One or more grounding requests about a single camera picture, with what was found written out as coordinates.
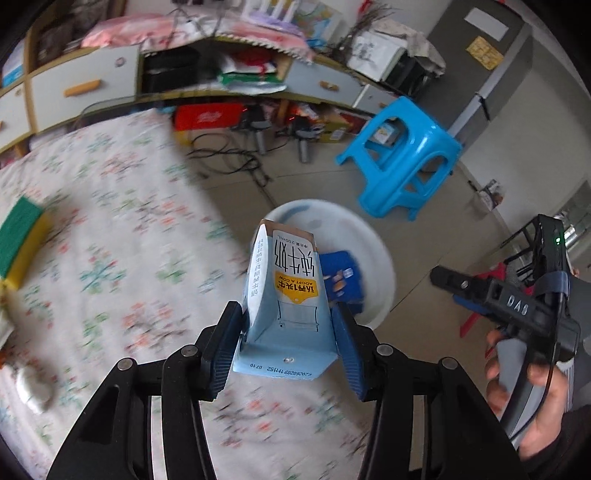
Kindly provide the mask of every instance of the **drawer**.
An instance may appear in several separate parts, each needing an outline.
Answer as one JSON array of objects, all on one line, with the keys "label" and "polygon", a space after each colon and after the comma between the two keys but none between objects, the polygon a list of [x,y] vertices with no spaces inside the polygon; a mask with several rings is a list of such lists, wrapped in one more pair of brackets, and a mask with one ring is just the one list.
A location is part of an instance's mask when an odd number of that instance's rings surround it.
[{"label": "drawer", "polygon": [[380,113],[382,108],[392,103],[398,97],[393,93],[382,90],[373,85],[366,85],[359,97],[353,104],[353,107],[358,110],[363,110],[367,113]]},{"label": "drawer", "polygon": [[291,65],[285,84],[286,92],[349,106],[353,105],[363,88],[357,79],[344,72],[317,63],[308,65],[297,60]]},{"label": "drawer", "polygon": [[0,150],[31,131],[22,83],[0,98]]},{"label": "drawer", "polygon": [[109,106],[134,99],[139,46],[100,48],[56,65],[31,79],[39,131],[71,120],[99,102]]}]

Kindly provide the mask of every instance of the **clothes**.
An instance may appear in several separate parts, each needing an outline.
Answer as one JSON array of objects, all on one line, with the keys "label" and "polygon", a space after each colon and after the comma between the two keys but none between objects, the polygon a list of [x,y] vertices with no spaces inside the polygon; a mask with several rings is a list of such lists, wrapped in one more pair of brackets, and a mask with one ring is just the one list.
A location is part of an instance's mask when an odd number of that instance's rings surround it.
[{"label": "clothes", "polygon": [[564,414],[558,438],[523,463],[531,480],[566,480],[588,475],[591,466],[591,406]]}]

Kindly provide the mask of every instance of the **blue plastic stool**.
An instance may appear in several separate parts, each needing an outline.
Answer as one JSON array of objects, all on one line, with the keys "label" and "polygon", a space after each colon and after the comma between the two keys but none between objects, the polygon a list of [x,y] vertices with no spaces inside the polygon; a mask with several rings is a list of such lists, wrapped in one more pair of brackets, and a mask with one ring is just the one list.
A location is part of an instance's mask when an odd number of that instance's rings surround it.
[{"label": "blue plastic stool", "polygon": [[[400,119],[406,126],[394,144],[387,147],[370,140],[391,118]],[[377,158],[372,158],[368,150],[375,152]],[[336,157],[336,162],[342,165],[352,157],[367,179],[359,203],[370,215],[383,217],[392,208],[403,206],[410,210],[408,219],[414,220],[451,173],[461,150],[462,146],[426,113],[400,97],[361,130],[347,150]],[[418,171],[436,157],[442,158],[442,162],[423,182]]]}]

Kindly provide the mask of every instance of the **blue milk carton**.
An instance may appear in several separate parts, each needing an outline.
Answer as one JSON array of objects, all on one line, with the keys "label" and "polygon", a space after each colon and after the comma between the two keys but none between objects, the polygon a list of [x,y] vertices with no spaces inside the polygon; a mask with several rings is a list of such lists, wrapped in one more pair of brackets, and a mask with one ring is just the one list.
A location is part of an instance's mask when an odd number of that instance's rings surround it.
[{"label": "blue milk carton", "polygon": [[261,221],[243,304],[248,322],[234,371],[311,380],[337,358],[314,236]]}]

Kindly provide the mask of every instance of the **yellow sticker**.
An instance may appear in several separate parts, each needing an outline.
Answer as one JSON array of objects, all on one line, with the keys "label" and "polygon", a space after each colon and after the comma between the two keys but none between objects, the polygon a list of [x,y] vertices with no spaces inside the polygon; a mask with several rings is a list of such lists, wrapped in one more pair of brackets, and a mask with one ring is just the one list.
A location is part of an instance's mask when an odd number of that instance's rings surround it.
[{"label": "yellow sticker", "polygon": [[466,51],[487,70],[493,70],[503,61],[503,54],[482,37],[476,37]]},{"label": "yellow sticker", "polygon": [[275,288],[293,303],[302,303],[306,299],[318,296],[316,280],[291,277],[279,272],[275,272]]}]

